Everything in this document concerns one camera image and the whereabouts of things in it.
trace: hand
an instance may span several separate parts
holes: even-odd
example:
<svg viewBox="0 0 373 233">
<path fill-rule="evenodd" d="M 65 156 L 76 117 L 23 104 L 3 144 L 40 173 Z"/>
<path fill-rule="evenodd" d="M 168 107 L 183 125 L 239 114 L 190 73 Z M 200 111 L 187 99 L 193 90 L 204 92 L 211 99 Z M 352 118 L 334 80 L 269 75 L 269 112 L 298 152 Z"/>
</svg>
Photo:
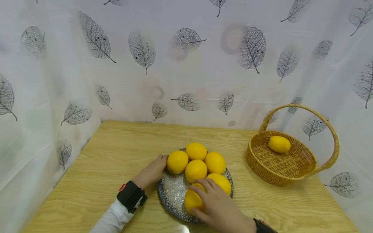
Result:
<svg viewBox="0 0 373 233">
<path fill-rule="evenodd" d="M 200 196 L 206 207 L 205 213 L 199 209 L 191 210 L 197 218 L 222 233 L 256 233 L 255 221 L 245 216 L 213 180 L 204 178 L 194 182 L 206 190 L 204 192 L 198 186 L 188 187 Z"/>
<path fill-rule="evenodd" d="M 144 190 L 147 186 L 158 182 L 163 177 L 163 171 L 166 167 L 168 155 L 159 155 L 155 160 L 146 166 L 139 174 L 137 174 L 132 182 L 137 187 Z"/>
</svg>

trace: white sleeve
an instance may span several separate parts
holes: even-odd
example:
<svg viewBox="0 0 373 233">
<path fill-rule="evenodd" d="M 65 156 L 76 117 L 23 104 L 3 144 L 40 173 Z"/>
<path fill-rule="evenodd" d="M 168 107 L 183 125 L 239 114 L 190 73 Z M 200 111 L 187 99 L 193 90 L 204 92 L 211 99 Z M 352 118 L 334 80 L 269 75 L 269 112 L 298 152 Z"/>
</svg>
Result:
<svg viewBox="0 0 373 233">
<path fill-rule="evenodd" d="M 96 223 L 91 233 L 120 233 L 123 226 L 128 223 L 128 221 L 134 215 L 129 213 L 127 208 L 120 203 L 118 200 L 107 209 L 107 211 L 102 215 L 100 220 Z"/>
</svg>

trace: wooden tabletop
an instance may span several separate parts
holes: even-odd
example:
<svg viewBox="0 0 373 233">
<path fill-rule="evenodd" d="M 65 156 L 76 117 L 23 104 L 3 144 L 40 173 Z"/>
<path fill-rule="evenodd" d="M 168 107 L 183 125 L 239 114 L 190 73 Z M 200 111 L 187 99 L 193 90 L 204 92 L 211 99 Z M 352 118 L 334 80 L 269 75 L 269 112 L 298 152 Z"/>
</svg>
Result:
<svg viewBox="0 0 373 233">
<path fill-rule="evenodd" d="M 256 176 L 245 161 L 248 139 L 256 131 L 106 121 L 97 130 L 25 232 L 89 232 L 115 200 L 120 186 L 159 154 L 200 142 L 221 153 L 234 182 L 234 201 L 248 216 L 279 233 L 358 232 L 317 176 L 277 187 Z M 156 186 L 124 232 L 214 232 L 186 224 L 158 199 Z"/>
</svg>

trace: person's right hand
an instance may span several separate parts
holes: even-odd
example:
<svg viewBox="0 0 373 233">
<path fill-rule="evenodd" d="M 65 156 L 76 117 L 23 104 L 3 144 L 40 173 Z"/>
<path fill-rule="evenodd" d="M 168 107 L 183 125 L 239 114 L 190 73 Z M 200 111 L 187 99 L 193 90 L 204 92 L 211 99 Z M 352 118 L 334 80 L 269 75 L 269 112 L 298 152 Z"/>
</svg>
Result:
<svg viewBox="0 0 373 233">
<path fill-rule="evenodd" d="M 245 216 L 224 190 L 211 179 L 194 181 L 203 185 L 206 192 L 198 186 L 188 189 L 196 192 L 202 199 L 206 212 L 192 209 L 192 213 L 210 227 L 222 233 L 256 233 L 256 224 L 252 218 Z"/>
</svg>

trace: basket handle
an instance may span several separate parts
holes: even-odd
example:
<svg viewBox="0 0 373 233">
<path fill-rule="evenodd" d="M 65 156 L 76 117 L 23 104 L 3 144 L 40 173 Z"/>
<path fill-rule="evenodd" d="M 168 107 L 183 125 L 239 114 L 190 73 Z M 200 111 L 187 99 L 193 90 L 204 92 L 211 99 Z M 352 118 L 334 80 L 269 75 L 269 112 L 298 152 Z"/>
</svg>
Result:
<svg viewBox="0 0 373 233">
<path fill-rule="evenodd" d="M 279 106 L 279 107 L 273 109 L 272 111 L 270 111 L 268 113 L 268 115 L 264 118 L 263 123 L 259 128 L 259 133 L 263 133 L 263 132 L 266 131 L 266 129 L 268 127 L 268 124 L 269 124 L 269 120 L 271 119 L 272 115 L 275 112 L 277 112 L 278 110 L 280 110 L 282 108 L 287 108 L 287 107 L 302 108 L 302 109 L 306 109 L 307 111 L 310 111 L 311 113 L 315 114 L 318 118 L 320 118 L 326 124 L 326 126 L 329 128 L 330 132 L 332 133 L 332 136 L 333 136 L 333 139 L 334 139 L 334 151 L 333 151 L 333 154 L 330 157 L 330 159 L 326 163 L 324 163 L 321 167 L 319 167 L 316 170 L 314 170 L 313 172 L 305 175 L 305 177 L 312 176 L 314 174 L 317 174 L 317 173 L 333 166 L 333 164 L 335 164 L 335 162 L 337 161 L 338 155 L 339 155 L 338 136 L 337 136 L 337 133 L 335 132 L 334 128 L 332 127 L 332 125 L 329 123 L 329 121 L 327 119 L 325 119 L 325 117 L 323 117 L 320 113 L 316 112 L 315 110 L 312 110 L 312 109 L 310 109 L 306 106 L 299 105 L 299 104 L 286 104 L 286 105 Z"/>
</svg>

